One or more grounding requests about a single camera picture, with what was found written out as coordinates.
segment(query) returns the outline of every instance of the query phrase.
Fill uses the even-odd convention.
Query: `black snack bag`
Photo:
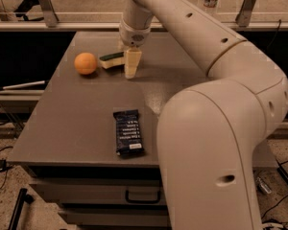
[[[117,155],[143,152],[138,110],[114,112],[113,116],[116,120]]]

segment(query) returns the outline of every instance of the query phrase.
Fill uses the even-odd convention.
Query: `black handle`
[[[155,204],[159,203],[161,200],[161,191],[156,193],[156,200],[133,200],[129,198],[129,191],[126,190],[125,192],[125,199],[129,203],[140,203],[140,204]]]

